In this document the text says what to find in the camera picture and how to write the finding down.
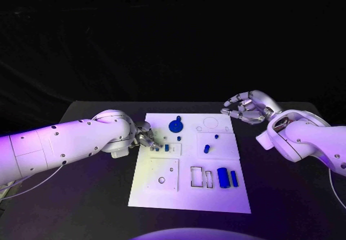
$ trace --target cable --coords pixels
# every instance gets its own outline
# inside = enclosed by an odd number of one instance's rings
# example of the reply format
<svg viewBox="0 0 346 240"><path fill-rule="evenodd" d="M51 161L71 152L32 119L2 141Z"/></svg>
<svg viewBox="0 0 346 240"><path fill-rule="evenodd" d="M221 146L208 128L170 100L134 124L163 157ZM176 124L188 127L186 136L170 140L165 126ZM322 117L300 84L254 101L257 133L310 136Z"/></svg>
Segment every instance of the cable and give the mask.
<svg viewBox="0 0 346 240"><path fill-rule="evenodd" d="M346 209L346 206L345 206L345 204L343 204L343 202L342 202L342 200L341 200L341 198L339 198L339 196L338 196L338 192L336 192L336 190L335 190L335 186L333 186L333 182L332 182L332 173L330 173L330 172L332 172L332 171L330 171L330 169L329 169L329 180L330 180L330 186L332 186L332 189L333 189L333 194L335 194L335 196L336 196L336 198L338 198L342 206L343 206L345 209Z"/></svg>
<svg viewBox="0 0 346 240"><path fill-rule="evenodd" d="M31 176L26 176L25 178L22 178L16 183L13 183L10 186L5 187L3 189L0 189L0 192L5 190L5 189L9 189L10 187L16 186L18 184L20 184Z"/></svg>
<svg viewBox="0 0 346 240"><path fill-rule="evenodd" d="M59 167L58 170L54 172L54 174L46 178L46 180L58 173L58 171L61 170L62 167L64 167L64 165L61 165L61 167ZM33 190L41 184L44 184L45 181L42 181L35 187L32 187L32 188L28 189L26 191L20 192L19 194L16 194L16 195L13 195L13 196L8 196L8 197L5 197L5 198L0 198L0 200L10 199L10 198L13 198L13 197L16 197L16 196L28 193L28 192L29 192L31 190Z"/></svg>

